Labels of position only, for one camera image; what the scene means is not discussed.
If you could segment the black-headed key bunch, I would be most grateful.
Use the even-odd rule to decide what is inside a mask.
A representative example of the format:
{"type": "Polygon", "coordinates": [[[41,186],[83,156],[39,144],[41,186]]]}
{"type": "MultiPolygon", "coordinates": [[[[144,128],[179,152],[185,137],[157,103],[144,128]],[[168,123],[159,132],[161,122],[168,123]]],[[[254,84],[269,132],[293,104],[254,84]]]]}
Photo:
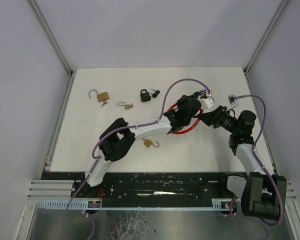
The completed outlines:
{"type": "Polygon", "coordinates": [[[152,94],[151,94],[151,97],[152,97],[152,98],[157,98],[158,95],[161,93],[161,91],[158,90],[158,89],[153,89],[153,88],[151,88],[151,90],[152,90],[152,94]]]}

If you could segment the black Kaijing padlock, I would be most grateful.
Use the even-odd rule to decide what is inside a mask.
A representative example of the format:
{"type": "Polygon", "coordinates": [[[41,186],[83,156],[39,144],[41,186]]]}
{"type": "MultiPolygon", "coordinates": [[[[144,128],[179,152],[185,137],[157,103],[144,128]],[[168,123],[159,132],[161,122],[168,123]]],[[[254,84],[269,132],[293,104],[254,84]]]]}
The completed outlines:
{"type": "Polygon", "coordinates": [[[150,93],[146,89],[140,90],[140,100],[142,103],[149,102],[151,99],[150,93]]]}

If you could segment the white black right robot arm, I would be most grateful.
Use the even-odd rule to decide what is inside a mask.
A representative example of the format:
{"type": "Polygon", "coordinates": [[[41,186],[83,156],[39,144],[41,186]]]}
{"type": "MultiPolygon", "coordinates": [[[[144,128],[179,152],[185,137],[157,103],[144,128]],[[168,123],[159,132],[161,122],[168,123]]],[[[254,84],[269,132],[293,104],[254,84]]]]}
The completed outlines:
{"type": "Polygon", "coordinates": [[[261,160],[252,136],[257,116],[244,110],[239,117],[230,115],[224,106],[197,115],[209,127],[230,132],[229,148],[242,163],[247,177],[229,176],[227,188],[241,200],[245,216],[281,222],[284,216],[287,181],[268,170],[261,160]]]}

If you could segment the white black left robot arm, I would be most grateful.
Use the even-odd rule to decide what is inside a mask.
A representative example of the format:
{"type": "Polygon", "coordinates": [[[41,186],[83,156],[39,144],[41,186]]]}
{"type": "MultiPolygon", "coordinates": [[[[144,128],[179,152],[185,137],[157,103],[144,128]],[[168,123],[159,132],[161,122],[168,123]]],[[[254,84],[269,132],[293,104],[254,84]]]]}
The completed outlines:
{"type": "Polygon", "coordinates": [[[202,108],[199,98],[193,95],[183,95],[176,104],[176,109],[164,112],[157,119],[140,123],[127,122],[122,117],[116,119],[93,148],[94,163],[85,172],[83,182],[91,188],[100,185],[112,163],[123,159],[136,141],[179,132],[190,125],[202,108]]]}

